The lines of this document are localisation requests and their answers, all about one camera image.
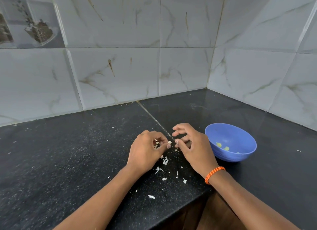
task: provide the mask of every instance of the orange bracelet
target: orange bracelet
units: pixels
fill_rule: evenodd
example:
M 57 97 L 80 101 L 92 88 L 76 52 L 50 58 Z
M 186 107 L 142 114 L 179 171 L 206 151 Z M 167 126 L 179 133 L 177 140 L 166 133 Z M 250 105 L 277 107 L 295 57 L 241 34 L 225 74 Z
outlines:
M 216 167 L 215 169 L 213 169 L 205 178 L 205 183 L 210 185 L 210 183 L 208 182 L 209 181 L 209 178 L 217 171 L 219 170 L 226 170 L 224 167 Z

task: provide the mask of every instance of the wall tile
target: wall tile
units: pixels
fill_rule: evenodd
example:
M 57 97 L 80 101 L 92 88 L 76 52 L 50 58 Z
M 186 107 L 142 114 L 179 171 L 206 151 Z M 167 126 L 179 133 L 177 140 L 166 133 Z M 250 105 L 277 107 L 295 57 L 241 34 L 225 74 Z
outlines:
M 79 111 L 63 49 L 0 49 L 0 125 Z
M 158 95 L 158 48 L 68 51 L 84 109 Z
M 216 47 L 296 52 L 316 0 L 225 0 Z
M 159 95 L 205 88 L 213 48 L 160 48 Z
M 298 52 L 317 54 L 317 3 L 313 8 L 314 17 L 309 25 L 307 33 L 299 47 Z
M 214 47 L 224 0 L 161 0 L 161 47 Z
M 54 0 L 66 47 L 159 47 L 160 0 Z
M 295 53 L 215 49 L 208 89 L 268 111 Z
M 317 55 L 296 54 L 270 112 L 317 131 Z
M 14 47 L 65 47 L 52 0 L 0 0 L 0 11 Z

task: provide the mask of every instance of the left hand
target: left hand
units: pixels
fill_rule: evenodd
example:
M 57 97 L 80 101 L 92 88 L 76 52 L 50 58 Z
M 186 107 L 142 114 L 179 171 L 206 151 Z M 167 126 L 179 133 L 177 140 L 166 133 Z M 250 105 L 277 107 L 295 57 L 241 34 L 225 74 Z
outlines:
M 155 149 L 155 140 L 158 140 L 160 147 Z M 148 130 L 137 136 L 131 145 L 127 166 L 136 170 L 140 175 L 152 169 L 157 160 L 169 149 L 166 136 L 161 132 Z

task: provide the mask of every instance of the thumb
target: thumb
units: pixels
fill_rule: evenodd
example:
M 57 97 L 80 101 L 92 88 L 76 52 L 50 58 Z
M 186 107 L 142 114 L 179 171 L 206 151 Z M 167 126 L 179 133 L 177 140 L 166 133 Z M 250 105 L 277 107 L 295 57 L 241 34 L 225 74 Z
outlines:
M 161 146 L 157 148 L 156 150 L 159 152 L 159 155 L 161 156 L 169 148 L 171 148 L 171 144 L 167 142 L 167 143 L 161 144 Z
M 183 142 L 181 139 L 176 139 L 175 143 L 178 144 L 180 150 L 185 154 L 187 151 L 189 151 L 189 148 L 187 147 L 187 145 L 185 144 L 185 142 Z

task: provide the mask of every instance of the blue bowl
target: blue bowl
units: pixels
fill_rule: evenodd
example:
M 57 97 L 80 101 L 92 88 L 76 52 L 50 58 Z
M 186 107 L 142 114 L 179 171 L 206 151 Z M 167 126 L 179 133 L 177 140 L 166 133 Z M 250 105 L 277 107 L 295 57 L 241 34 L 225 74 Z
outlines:
M 234 125 L 211 124 L 206 127 L 205 134 L 208 136 L 214 155 L 224 161 L 243 161 L 256 150 L 255 139 L 248 132 Z

